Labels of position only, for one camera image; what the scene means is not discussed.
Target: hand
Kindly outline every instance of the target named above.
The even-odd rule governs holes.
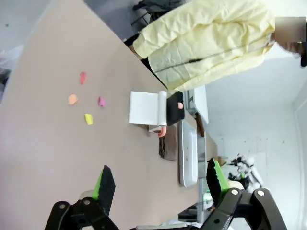
[[[132,51],[132,53],[134,53],[134,55],[135,55],[139,60],[142,60],[142,58],[135,52],[133,46],[129,46],[129,49]]]

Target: brown pouch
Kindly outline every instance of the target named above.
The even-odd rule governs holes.
[[[169,161],[178,160],[177,126],[168,126],[164,137],[159,138],[159,155]]]

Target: black pants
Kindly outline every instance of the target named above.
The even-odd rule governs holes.
[[[133,42],[139,37],[139,34],[136,34],[130,38],[128,38],[124,43],[127,47],[131,46],[133,44]],[[147,67],[147,69],[159,80],[159,82],[161,82],[161,84],[163,84],[163,82],[157,77],[157,75],[155,75],[155,73],[153,72],[152,68],[149,65],[149,61],[148,58],[142,59],[141,62],[143,63],[144,66]]]

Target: yellow jacket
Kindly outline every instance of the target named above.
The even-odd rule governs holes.
[[[261,64],[272,45],[249,47],[274,29],[259,0],[192,0],[145,27],[133,47],[170,91],[185,91]]]

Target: jacket sleeve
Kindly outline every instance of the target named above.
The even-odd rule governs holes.
[[[260,0],[192,0],[145,27],[133,47],[142,58],[187,33],[198,25],[253,22],[272,19]]]
[[[244,72],[246,70],[255,68],[264,62],[265,55],[260,56],[249,56],[236,58],[235,60],[224,63],[222,66],[216,66],[209,71],[196,76],[181,86],[175,89],[169,89],[170,93],[173,94],[177,91],[184,92],[186,90],[195,89],[197,87],[207,85],[219,78],[230,76],[232,74],[237,74]]]

